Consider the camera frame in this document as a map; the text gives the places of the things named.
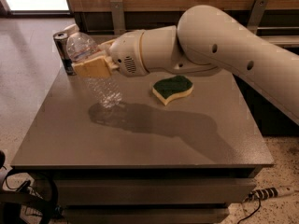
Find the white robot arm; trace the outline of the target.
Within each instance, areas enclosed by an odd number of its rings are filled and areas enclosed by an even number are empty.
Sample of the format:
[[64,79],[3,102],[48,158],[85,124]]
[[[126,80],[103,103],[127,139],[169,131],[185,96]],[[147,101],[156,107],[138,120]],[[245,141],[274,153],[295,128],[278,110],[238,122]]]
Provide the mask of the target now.
[[299,57],[258,37],[211,6],[186,10],[176,26],[137,30],[72,63],[82,77],[152,72],[202,76],[218,68],[240,77],[299,124]]

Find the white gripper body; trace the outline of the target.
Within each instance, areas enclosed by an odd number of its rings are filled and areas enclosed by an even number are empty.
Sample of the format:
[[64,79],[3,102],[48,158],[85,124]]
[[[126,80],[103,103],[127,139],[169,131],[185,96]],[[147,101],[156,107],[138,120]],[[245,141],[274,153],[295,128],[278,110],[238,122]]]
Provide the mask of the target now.
[[149,73],[141,56],[141,38],[144,33],[144,30],[125,33],[118,37],[109,49],[113,62],[126,77],[142,77]]

